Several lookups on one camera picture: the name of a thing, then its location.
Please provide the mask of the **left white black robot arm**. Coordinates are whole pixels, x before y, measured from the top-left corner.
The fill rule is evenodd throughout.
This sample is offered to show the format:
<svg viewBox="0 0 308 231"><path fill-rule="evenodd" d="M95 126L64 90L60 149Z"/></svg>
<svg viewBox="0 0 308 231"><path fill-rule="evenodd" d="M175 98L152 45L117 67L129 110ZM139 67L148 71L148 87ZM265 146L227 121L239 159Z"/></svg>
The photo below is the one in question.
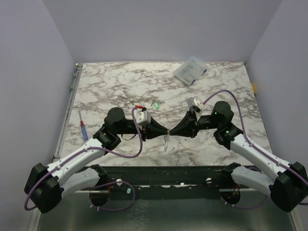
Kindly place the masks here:
<svg viewBox="0 0 308 231"><path fill-rule="evenodd" d="M114 152L121 142L119 135L137 134L143 142L168 133L168 129L156 122L145 107L136 106L131 114L132 119L129 120L121 108L110 109L102 127L77 151L49 165L35 165L25 186L24 209L30 210L28 201L32 201L42 213L53 209L51 202L57 203L62 198L60 186L82 167L107 153L127 159L139 156L140 152L133 156Z"/></svg>

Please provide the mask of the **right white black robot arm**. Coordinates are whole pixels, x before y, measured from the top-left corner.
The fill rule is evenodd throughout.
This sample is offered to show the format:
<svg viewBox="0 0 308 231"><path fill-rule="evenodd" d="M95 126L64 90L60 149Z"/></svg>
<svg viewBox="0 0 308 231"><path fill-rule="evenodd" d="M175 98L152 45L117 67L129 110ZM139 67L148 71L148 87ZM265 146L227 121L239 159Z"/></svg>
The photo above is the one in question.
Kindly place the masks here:
<svg viewBox="0 0 308 231"><path fill-rule="evenodd" d="M187 100L189 110L185 117L170 131L171 136L194 138L201 130L214 129L215 140L259 170L254 172L239 164L231 164L221 176L226 188L244 185L270 197L281 210L291 212L308 195L308 176L305 167L278 158L255 144L232 123L233 111L225 101L215 103L210 115L203 115L205 105L198 99Z"/></svg>

